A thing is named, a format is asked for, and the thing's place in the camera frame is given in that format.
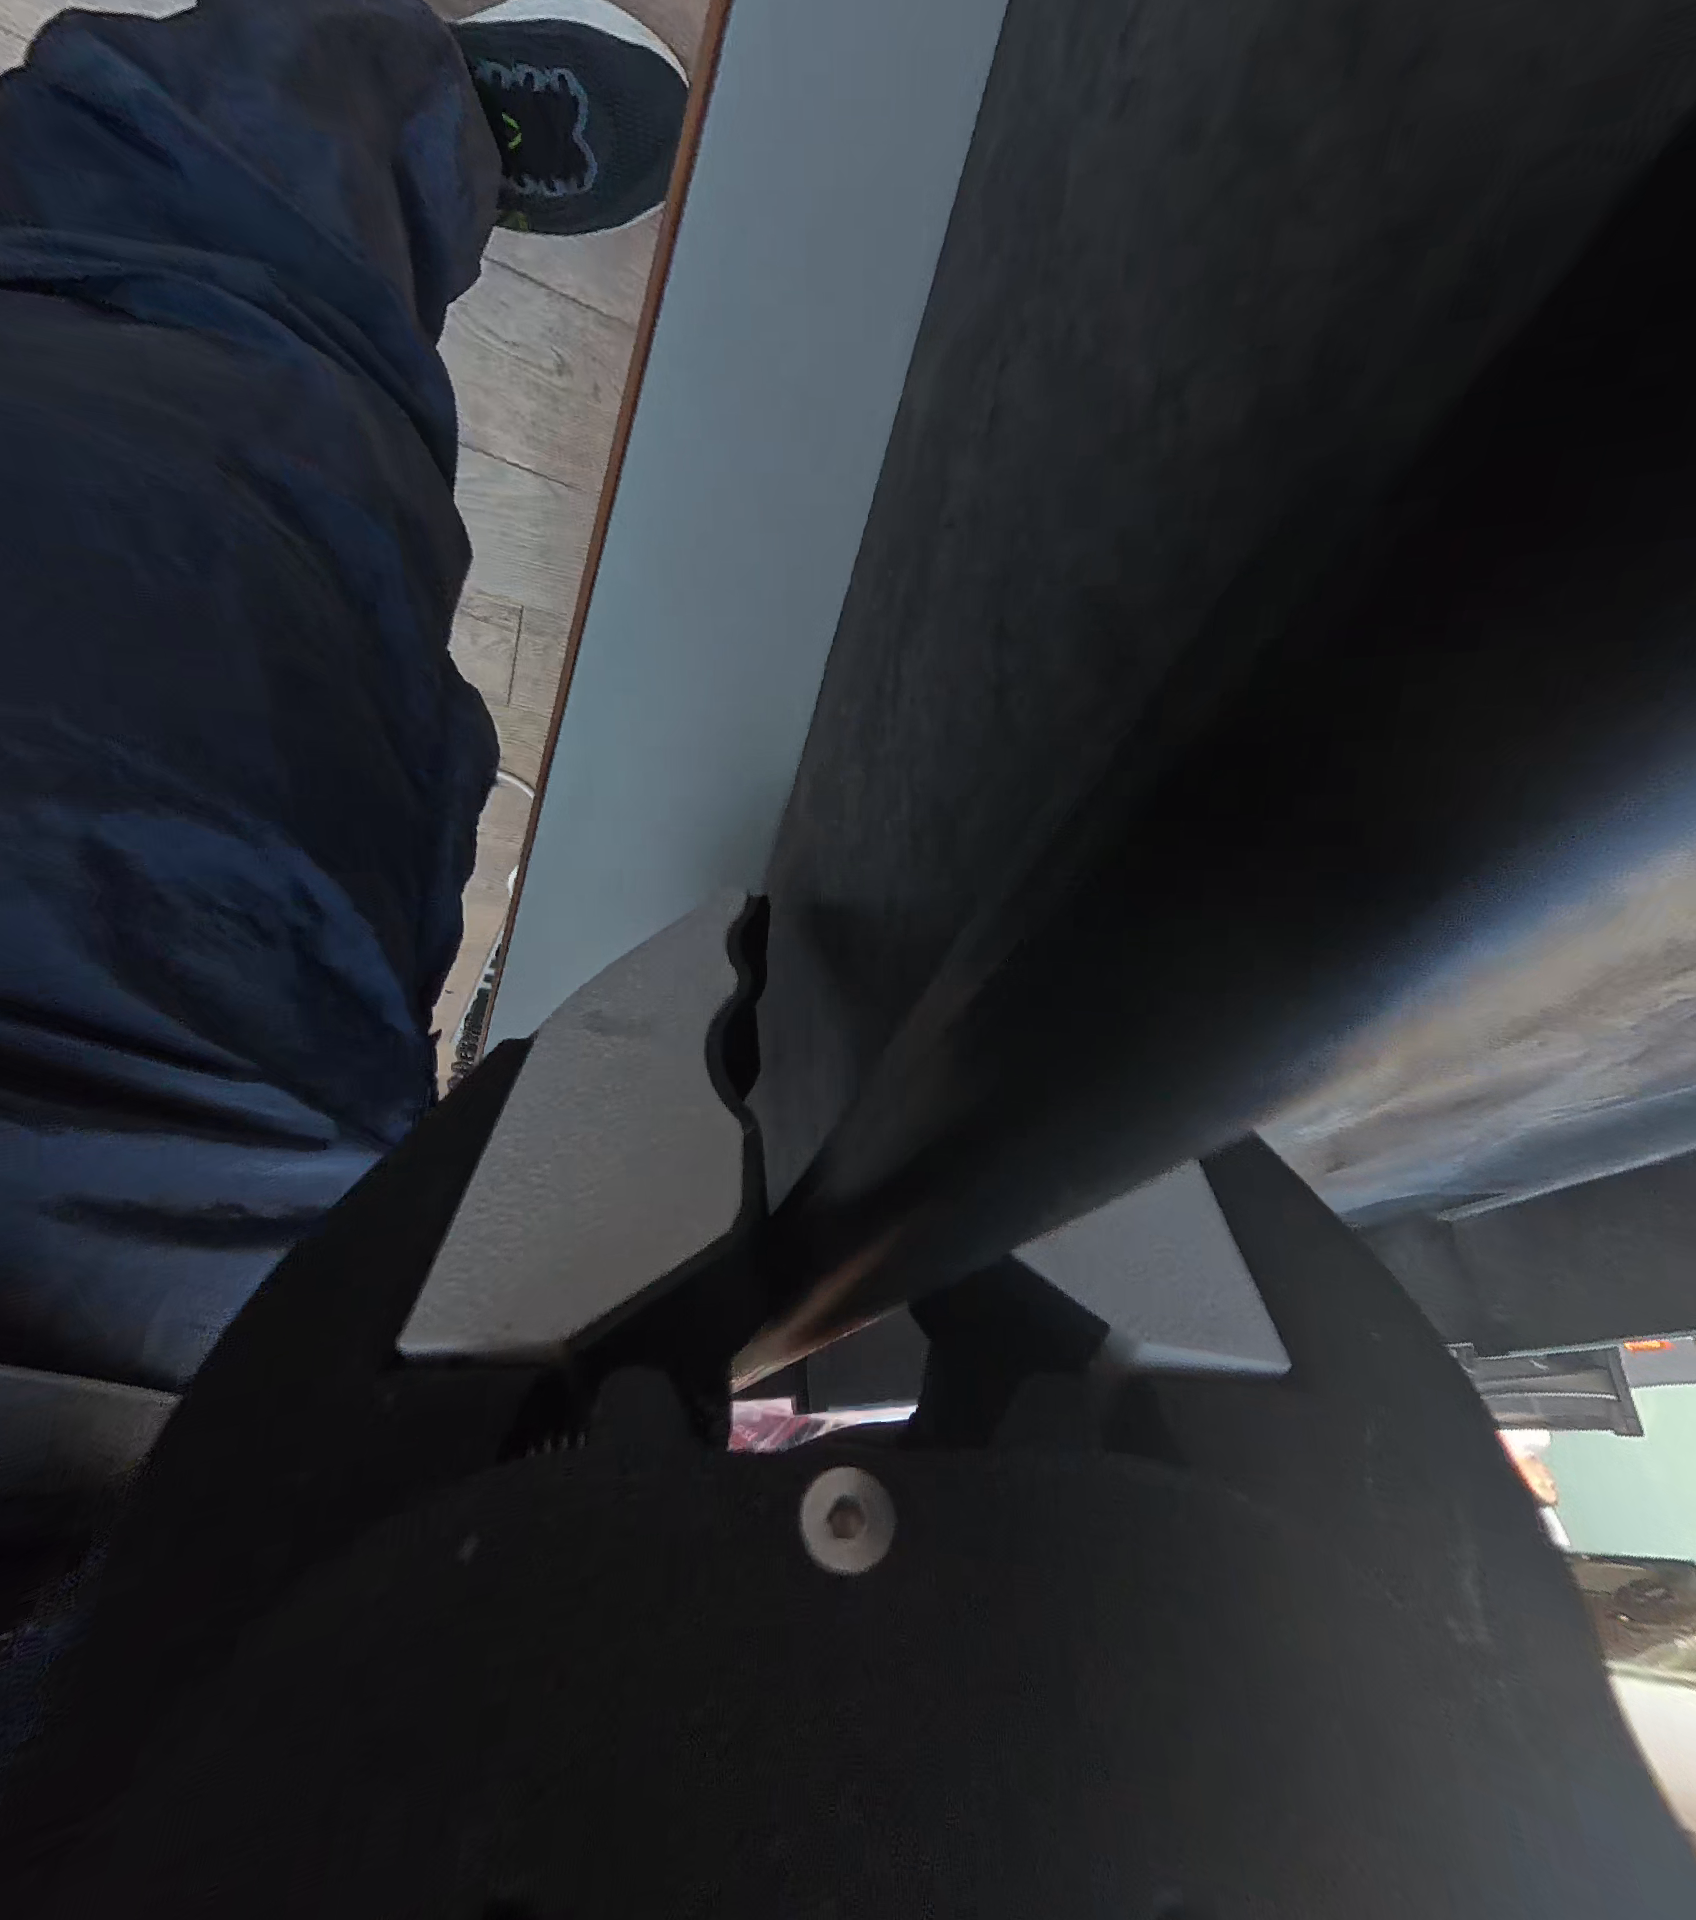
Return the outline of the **black sneaker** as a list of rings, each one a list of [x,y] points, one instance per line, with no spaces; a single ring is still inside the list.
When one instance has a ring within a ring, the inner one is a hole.
[[[480,1062],[518,874],[512,869],[496,885],[475,876],[465,893],[462,945],[429,1017],[438,1099],[449,1097]]]
[[[502,2],[451,24],[500,157],[496,227],[617,232],[669,194],[691,103],[679,56],[609,2]]]

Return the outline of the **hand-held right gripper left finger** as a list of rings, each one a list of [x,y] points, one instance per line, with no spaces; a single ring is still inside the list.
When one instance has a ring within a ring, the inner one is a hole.
[[[763,896],[723,891],[543,1018],[400,1356],[576,1363],[757,1217],[768,917]]]

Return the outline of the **black ribbed plastic tray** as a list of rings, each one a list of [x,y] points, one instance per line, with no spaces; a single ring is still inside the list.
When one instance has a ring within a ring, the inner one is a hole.
[[[766,870],[748,1382],[1696,830],[1696,4],[1009,4]]]

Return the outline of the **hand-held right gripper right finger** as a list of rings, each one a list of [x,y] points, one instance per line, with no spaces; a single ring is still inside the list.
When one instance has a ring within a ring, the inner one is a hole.
[[[1171,1448],[1161,1395],[1267,1382],[1290,1354],[1208,1178],[1185,1165],[912,1305],[919,1448]]]

